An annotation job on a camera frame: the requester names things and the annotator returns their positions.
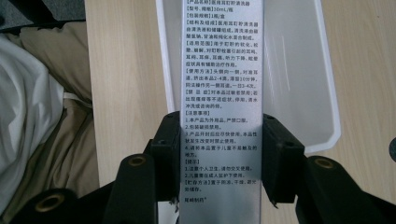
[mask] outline brass insert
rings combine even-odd
[[[323,158],[315,159],[315,163],[322,168],[326,168],[326,169],[334,168],[334,164],[331,161]]]
[[[129,164],[132,166],[139,166],[146,162],[146,158],[144,157],[133,157],[129,160]]]
[[[63,202],[64,202],[64,195],[62,195],[61,193],[55,193],[41,200],[38,204],[36,204],[35,210],[40,213],[45,213],[57,208]]]

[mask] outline wooden table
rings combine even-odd
[[[396,1],[322,0],[342,136],[320,155],[365,191],[396,203]],[[154,0],[86,0],[101,184],[141,152],[167,113]],[[297,223],[262,197],[262,223]]]

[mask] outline label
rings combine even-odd
[[[261,223],[263,0],[183,0],[180,223]]]

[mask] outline black holder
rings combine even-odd
[[[264,115],[262,184],[269,200],[296,204],[302,224],[396,223],[396,206],[362,191],[338,162],[304,155],[277,119]],[[34,197],[11,224],[158,223],[157,202],[177,202],[179,113],[166,115],[143,154],[125,158],[116,180],[80,199],[68,189]]]

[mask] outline black device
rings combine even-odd
[[[304,155],[303,144],[263,115],[262,184],[274,207],[294,203],[301,224],[396,223],[396,206],[361,190],[338,162]],[[80,199],[51,189],[11,224],[156,224],[157,202],[176,203],[180,180],[179,113],[166,115],[142,154],[125,158],[116,180]]]

